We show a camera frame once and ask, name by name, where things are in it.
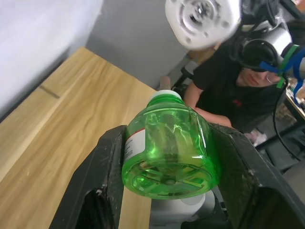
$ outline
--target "gray wall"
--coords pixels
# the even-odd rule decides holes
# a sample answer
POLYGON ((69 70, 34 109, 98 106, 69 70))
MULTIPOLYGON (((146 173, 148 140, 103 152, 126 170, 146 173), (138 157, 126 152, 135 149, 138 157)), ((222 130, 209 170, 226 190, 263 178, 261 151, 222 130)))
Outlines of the gray wall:
POLYGON ((0 117, 67 51, 85 45, 103 0, 0 2, 0 117))
POLYGON ((105 0, 87 48, 155 88, 187 51, 165 16, 165 0, 105 0))

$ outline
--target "blue clamp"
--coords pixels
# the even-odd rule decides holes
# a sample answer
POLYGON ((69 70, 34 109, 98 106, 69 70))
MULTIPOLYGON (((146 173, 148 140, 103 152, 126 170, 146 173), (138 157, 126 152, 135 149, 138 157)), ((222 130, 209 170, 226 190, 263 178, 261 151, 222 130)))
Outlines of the blue clamp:
POLYGON ((296 100, 296 93, 303 86, 303 80, 301 79, 301 76, 300 76, 300 65, 301 65, 302 59, 304 57, 305 57, 305 48, 301 49, 295 55, 293 55, 293 57, 289 60, 289 62, 287 63, 287 65, 285 66, 284 69, 274 68, 273 66, 271 66, 263 61, 259 65, 260 68, 263 68, 272 73, 285 73, 291 67, 293 67, 294 77, 297 79, 297 84, 294 89, 294 102, 297 106, 300 106, 300 104, 296 100))

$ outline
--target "wooden tabletop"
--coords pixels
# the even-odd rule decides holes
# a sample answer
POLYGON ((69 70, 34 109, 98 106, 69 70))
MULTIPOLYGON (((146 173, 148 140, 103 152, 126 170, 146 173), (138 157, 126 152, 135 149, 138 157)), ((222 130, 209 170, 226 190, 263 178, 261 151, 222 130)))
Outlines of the wooden tabletop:
MULTIPOLYGON (((0 228, 49 228, 100 136, 128 124, 153 93, 85 48, 62 64, 0 124, 0 228)), ((119 227, 147 229, 150 205, 125 189, 119 227)))

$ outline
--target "green plastic bottle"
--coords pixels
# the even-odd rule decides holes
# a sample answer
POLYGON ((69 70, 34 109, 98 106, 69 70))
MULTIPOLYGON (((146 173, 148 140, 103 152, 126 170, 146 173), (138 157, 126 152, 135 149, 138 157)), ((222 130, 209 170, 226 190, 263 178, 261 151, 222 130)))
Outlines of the green plastic bottle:
POLYGON ((122 180, 141 196, 193 197, 220 178, 210 126, 179 94, 155 93, 127 127, 122 180))

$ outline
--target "white bottle cap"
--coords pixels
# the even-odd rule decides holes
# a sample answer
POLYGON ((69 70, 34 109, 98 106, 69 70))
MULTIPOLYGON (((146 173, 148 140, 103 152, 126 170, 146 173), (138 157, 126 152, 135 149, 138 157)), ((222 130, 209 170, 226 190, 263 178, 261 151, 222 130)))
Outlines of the white bottle cap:
POLYGON ((172 95, 175 95, 176 97, 178 97, 179 99, 182 100, 181 96, 177 93, 177 92, 174 92, 172 90, 160 90, 160 91, 157 91, 155 94, 153 94, 153 96, 151 97, 151 99, 149 100, 149 102, 154 98, 154 97, 157 97, 158 95, 161 95, 161 94, 172 94, 172 95))

